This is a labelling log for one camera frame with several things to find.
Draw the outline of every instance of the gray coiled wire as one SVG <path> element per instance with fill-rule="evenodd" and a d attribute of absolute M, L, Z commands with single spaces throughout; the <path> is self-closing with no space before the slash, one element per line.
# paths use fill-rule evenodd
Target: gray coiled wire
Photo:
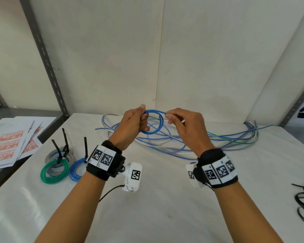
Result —
<path fill-rule="evenodd" d="M 65 147 L 60 147 L 59 150 L 61 151 L 62 155 L 64 156 L 64 150 Z M 51 151 L 45 158 L 45 163 L 49 163 L 55 159 L 57 159 L 59 157 L 59 153 L 57 152 L 56 149 L 54 149 L 53 151 Z M 73 150 L 71 148 L 69 148 L 69 152 L 65 155 L 65 158 L 67 161 L 69 161 L 69 165 L 71 166 L 74 162 L 75 162 L 75 157 L 73 155 Z M 62 164 L 55 164 L 55 165 L 52 165 L 48 170 L 47 170 L 47 173 L 50 175 L 50 176 L 57 176 L 57 175 L 60 175 L 62 173 L 62 170 L 60 171 L 56 171 L 54 170 L 54 168 L 58 168 L 58 167 L 61 167 Z"/>

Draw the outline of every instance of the white tabletop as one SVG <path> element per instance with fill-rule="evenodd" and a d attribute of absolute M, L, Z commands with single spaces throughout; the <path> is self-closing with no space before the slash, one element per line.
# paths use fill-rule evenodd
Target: white tabletop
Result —
<path fill-rule="evenodd" d="M 89 152 L 107 139 L 101 115 L 73 114 L 52 135 L 64 145 L 65 128 L 77 159 L 84 157 L 83 137 Z M 118 117 L 109 117 L 116 123 Z M 241 124 L 207 123 L 216 134 L 243 130 Z M 45 156 L 54 149 L 42 147 L 0 188 L 0 243 L 33 242 L 75 183 L 65 178 L 48 185 L 40 172 Z M 232 242 L 214 192 L 192 188 L 187 161 L 162 154 L 138 143 L 124 151 L 126 162 L 143 165 L 140 189 L 111 192 L 98 205 L 86 242 Z M 304 184 L 304 145 L 281 127 L 260 131 L 259 141 L 242 151 L 228 152 L 239 181 L 285 243 L 304 242 L 304 222 L 297 216 L 291 183 Z M 102 194 L 123 183 L 110 178 Z"/>

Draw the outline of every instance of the forearm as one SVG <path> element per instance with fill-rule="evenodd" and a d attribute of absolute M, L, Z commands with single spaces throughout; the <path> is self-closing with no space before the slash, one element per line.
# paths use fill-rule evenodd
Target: forearm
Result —
<path fill-rule="evenodd" d="M 54 212 L 35 243 L 84 242 L 104 185 L 104 180 L 85 172 Z"/>
<path fill-rule="evenodd" d="M 239 182 L 214 190 L 234 243 L 282 243 Z"/>

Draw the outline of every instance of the stack of papers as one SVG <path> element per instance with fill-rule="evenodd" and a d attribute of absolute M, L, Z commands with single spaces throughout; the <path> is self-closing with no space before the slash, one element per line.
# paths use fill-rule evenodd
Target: stack of papers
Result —
<path fill-rule="evenodd" d="M 13 166 L 42 145 L 38 135 L 55 117 L 15 117 L 0 120 L 0 169 Z"/>

